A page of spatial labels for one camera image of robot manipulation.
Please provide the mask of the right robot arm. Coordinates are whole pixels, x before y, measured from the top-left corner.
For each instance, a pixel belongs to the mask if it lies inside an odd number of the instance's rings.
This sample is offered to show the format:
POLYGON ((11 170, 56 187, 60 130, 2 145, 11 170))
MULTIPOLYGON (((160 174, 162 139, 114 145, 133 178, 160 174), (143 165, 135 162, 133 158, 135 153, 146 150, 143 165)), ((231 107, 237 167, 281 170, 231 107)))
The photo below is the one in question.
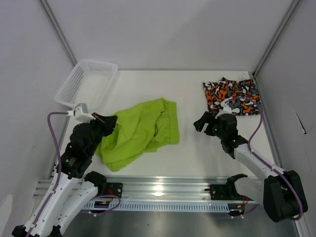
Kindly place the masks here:
POLYGON ((236 116, 205 112, 193 125, 196 131, 219 138, 223 151, 245 165, 257 178, 253 180, 245 174, 237 174, 229 177, 224 185, 210 185, 208 191, 212 199, 253 200, 274 222, 297 220, 308 211, 299 174, 294 170, 286 171, 251 150, 249 140, 238 133, 236 116))

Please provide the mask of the white plastic basket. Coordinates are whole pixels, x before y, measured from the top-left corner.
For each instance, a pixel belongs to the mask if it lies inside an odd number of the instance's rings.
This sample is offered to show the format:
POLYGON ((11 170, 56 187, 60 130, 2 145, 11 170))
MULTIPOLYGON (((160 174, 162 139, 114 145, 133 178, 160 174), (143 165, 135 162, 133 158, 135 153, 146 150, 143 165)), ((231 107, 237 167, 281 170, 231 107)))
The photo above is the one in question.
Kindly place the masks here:
POLYGON ((74 66, 55 95, 55 101, 69 108, 85 103, 89 111, 97 109, 114 85, 118 65, 82 59, 74 66))

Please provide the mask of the lime green shorts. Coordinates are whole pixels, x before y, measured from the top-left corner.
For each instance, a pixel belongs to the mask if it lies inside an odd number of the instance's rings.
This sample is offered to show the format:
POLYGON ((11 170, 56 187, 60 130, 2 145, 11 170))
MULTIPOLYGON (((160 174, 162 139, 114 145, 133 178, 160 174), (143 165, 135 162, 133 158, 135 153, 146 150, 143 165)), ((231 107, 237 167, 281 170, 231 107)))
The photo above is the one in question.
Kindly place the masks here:
POLYGON ((159 98, 114 113, 113 134, 102 138, 95 154, 112 172, 130 165, 144 153, 154 153, 180 141, 176 102, 159 98))

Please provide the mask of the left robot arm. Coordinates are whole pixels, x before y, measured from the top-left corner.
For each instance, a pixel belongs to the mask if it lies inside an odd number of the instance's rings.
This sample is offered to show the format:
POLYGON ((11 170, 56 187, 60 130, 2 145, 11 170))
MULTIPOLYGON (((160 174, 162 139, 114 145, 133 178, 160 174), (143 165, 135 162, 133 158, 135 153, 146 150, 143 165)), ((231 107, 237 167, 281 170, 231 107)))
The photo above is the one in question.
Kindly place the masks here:
POLYGON ((61 237, 91 199, 105 196, 107 178, 85 171, 102 139, 114 132, 117 119, 92 113, 73 128, 49 189, 26 224, 13 229, 14 237, 61 237))

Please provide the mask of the orange camouflage shorts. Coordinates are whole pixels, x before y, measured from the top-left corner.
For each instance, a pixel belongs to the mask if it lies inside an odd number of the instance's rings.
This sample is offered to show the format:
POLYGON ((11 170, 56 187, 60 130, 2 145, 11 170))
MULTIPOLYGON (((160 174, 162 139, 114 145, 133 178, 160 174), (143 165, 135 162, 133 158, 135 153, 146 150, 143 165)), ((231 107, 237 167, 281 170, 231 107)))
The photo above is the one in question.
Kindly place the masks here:
POLYGON ((221 103, 231 98, 229 106, 236 116, 258 115, 260 105, 259 90, 253 79, 241 81, 221 78, 217 82, 202 83, 209 112, 217 114, 222 110, 221 103))

